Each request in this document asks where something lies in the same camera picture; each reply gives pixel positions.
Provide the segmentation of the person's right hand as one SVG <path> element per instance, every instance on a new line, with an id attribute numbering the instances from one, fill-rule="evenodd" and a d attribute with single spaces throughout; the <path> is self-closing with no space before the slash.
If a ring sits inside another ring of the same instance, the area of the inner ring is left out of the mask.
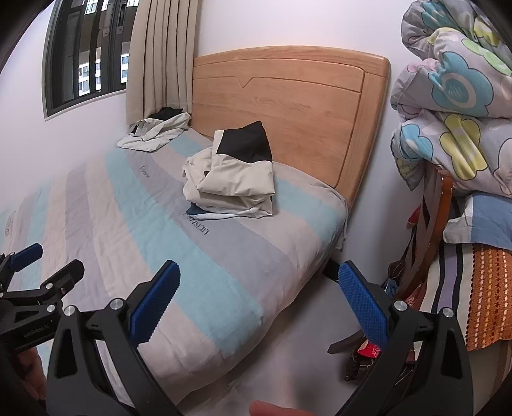
<path id="1" fill-rule="evenodd" d="M 313 412 L 282 407 L 263 401 L 254 401 L 249 405 L 250 416 L 315 416 Z"/>

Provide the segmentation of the person's left hand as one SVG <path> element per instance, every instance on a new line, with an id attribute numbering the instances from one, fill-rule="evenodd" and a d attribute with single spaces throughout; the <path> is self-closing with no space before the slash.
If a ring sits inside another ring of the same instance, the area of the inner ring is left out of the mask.
<path id="1" fill-rule="evenodd" d="M 17 372 L 28 394 L 34 400 L 46 400 L 46 377 L 36 347 L 17 355 Z"/>

